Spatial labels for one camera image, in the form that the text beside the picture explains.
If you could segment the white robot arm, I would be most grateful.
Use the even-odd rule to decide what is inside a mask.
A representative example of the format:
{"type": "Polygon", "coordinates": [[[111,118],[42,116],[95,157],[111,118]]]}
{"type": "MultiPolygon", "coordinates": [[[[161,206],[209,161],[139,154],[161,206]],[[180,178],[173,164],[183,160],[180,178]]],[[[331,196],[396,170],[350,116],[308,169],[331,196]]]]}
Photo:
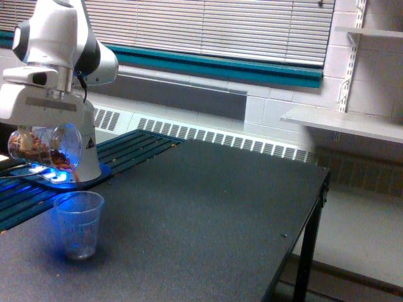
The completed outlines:
{"type": "Polygon", "coordinates": [[[72,87],[113,82],[118,61],[95,37],[84,1],[38,1],[12,50],[23,66],[3,71],[1,123],[15,127],[9,155],[53,184],[100,178],[94,106],[72,87]]]}

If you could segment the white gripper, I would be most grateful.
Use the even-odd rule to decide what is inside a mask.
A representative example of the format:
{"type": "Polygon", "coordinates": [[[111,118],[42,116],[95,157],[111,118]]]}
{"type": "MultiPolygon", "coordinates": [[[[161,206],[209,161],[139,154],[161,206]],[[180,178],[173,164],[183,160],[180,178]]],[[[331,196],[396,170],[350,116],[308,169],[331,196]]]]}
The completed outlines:
{"type": "Polygon", "coordinates": [[[84,104],[71,93],[72,70],[24,66],[3,70],[1,122],[53,127],[84,122],[84,104]]]}

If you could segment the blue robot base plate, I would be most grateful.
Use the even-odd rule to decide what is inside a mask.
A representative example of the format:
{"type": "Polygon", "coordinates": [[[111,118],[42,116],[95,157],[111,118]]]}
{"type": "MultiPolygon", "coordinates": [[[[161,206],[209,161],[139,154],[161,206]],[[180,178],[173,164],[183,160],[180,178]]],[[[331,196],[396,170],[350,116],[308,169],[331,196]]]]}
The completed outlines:
{"type": "Polygon", "coordinates": [[[96,179],[84,182],[76,182],[72,172],[58,171],[44,165],[33,164],[28,167],[20,167],[10,172],[12,176],[22,177],[34,186],[50,189],[57,192],[82,191],[106,181],[111,177],[111,169],[100,163],[101,175],[96,179]]]}

